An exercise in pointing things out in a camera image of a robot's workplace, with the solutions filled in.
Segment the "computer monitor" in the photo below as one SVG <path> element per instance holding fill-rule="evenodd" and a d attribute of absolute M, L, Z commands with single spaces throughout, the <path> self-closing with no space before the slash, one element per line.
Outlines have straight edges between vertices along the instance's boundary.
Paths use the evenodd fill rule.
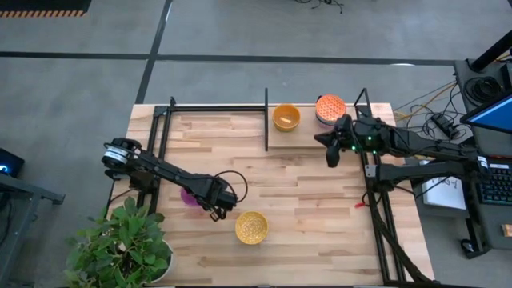
<path fill-rule="evenodd" d="M 512 91 L 464 115 L 461 123 L 512 134 Z"/>

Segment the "monitor screen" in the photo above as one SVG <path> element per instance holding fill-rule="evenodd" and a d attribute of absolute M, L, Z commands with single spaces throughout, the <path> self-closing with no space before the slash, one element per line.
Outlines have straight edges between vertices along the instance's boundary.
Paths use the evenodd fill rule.
<path fill-rule="evenodd" d="M 512 95 L 472 115 L 467 119 L 468 124 L 489 129 L 512 131 Z"/>

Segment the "floor mat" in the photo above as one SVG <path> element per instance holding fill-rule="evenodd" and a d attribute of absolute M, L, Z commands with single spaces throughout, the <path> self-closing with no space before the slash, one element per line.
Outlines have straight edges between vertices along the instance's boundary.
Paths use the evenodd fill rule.
<path fill-rule="evenodd" d="M 92 0 L 3 0 L 0 18 L 81 17 Z"/>

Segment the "patterned bowl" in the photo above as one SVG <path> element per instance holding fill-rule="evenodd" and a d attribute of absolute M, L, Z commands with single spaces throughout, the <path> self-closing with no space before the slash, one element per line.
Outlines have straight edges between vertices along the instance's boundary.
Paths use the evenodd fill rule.
<path fill-rule="evenodd" d="M 269 223 L 263 214 L 247 211 L 240 215 L 234 226 L 238 239 L 245 244 L 259 244 L 269 232 Z"/>

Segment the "white pot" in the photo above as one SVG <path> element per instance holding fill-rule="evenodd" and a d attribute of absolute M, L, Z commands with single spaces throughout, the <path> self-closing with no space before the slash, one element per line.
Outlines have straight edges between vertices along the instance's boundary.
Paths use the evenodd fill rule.
<path fill-rule="evenodd" d="M 174 267 L 176 266 L 176 254 L 174 253 L 174 250 L 173 250 L 173 247 L 170 246 L 170 244 L 166 241 L 166 240 L 163 240 L 169 247 L 169 250 L 171 252 L 170 254 L 170 263 L 169 265 L 167 266 L 167 270 L 164 274 L 162 274 L 162 276 L 160 276 L 159 278 L 151 281 L 151 283 L 156 283 L 160 280 L 162 280 L 166 275 L 168 275 L 169 272 L 171 272 Z"/>

